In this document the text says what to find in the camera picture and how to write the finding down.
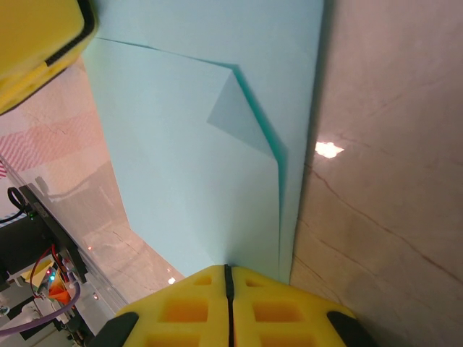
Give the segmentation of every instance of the reflective floor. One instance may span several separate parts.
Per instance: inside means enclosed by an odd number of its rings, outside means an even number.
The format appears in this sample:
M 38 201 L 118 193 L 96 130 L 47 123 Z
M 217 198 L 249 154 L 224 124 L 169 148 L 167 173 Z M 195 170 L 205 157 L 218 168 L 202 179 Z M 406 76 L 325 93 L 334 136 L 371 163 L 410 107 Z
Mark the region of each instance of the reflective floor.
M 462 13 L 332 12 L 292 285 L 350 307 L 384 346 L 463 340 Z M 129 228 L 81 62 L 0 117 L 0 153 L 127 301 L 181 278 Z
M 130 230 L 81 61 L 0 117 L 0 153 L 126 301 L 182 278 Z

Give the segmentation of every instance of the yellow foam block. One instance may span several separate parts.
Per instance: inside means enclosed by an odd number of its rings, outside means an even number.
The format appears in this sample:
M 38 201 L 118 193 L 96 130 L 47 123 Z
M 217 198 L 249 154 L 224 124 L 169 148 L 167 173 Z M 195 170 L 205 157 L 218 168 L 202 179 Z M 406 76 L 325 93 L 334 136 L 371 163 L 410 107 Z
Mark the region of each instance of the yellow foam block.
M 0 1 L 0 115 L 75 61 L 95 27 L 88 0 Z
M 212 266 L 130 304 L 120 316 L 139 319 L 124 347 L 227 347 L 228 301 L 224 266 Z
M 345 347 L 326 314 L 354 317 L 346 307 L 243 267 L 232 271 L 235 346 Z
M 38 288 L 39 285 L 42 283 L 43 278 L 46 275 L 46 271 L 54 265 L 54 261 L 52 260 L 42 260 L 37 267 L 35 268 L 34 278 L 32 279 L 32 284 Z M 26 282 L 30 282 L 30 273 L 32 270 L 26 271 L 22 273 L 21 276 L 24 278 Z

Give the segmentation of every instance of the black strip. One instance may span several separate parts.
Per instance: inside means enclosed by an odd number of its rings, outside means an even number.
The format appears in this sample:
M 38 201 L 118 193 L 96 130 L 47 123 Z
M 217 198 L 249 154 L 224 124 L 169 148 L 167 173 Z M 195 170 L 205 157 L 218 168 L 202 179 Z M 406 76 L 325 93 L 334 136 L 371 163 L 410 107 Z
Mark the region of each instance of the black strip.
M 137 321 L 138 314 L 135 312 L 124 313 L 109 320 L 90 342 L 89 347 L 123 347 Z
M 47 66 L 52 65 L 58 59 L 60 59 L 64 54 L 72 50 L 77 44 L 79 44 L 83 39 L 85 39 L 89 34 L 93 32 L 95 29 L 96 21 L 95 17 L 93 16 L 92 6 L 88 0 L 77 0 L 79 4 L 80 11 L 82 12 L 82 16 L 84 18 L 84 28 L 77 35 L 73 38 L 70 42 L 64 45 L 61 49 L 59 49 L 56 53 L 54 53 L 50 58 L 46 59 L 45 62 Z
M 331 311 L 326 314 L 346 347 L 378 347 L 368 331 L 355 318 Z
M 24 217 L 0 230 L 0 268 L 17 273 L 50 247 L 53 236 L 42 218 Z
M 234 322 L 233 322 L 233 299 L 234 284 L 233 273 L 230 265 L 225 265 L 225 292 L 229 303 L 229 347 L 234 347 Z

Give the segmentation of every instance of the purple cable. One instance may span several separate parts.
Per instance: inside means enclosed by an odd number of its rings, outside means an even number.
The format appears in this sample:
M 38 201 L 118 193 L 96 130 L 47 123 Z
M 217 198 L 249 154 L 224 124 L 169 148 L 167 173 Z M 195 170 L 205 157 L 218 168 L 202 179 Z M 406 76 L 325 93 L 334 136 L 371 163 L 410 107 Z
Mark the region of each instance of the purple cable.
M 70 280 L 74 281 L 73 284 L 75 286 L 75 295 L 66 306 L 62 307 L 58 311 L 55 311 L 53 313 L 50 313 L 49 315 L 46 315 L 45 317 L 41 317 L 38 320 L 33 320 L 32 322 L 29 322 L 23 325 L 18 325 L 17 327 L 11 327 L 9 329 L 0 330 L 0 336 L 7 336 L 7 335 L 15 334 L 15 333 L 22 333 L 23 331 L 32 329 L 34 327 L 38 327 L 39 325 L 42 325 L 43 323 L 50 322 L 52 319 L 58 317 L 60 314 L 63 314 L 66 311 L 69 311 L 71 307 L 73 307 L 76 301 L 79 299 L 80 286 L 79 286 L 79 283 L 75 280 L 75 277 L 72 273 L 68 273 L 68 276 Z

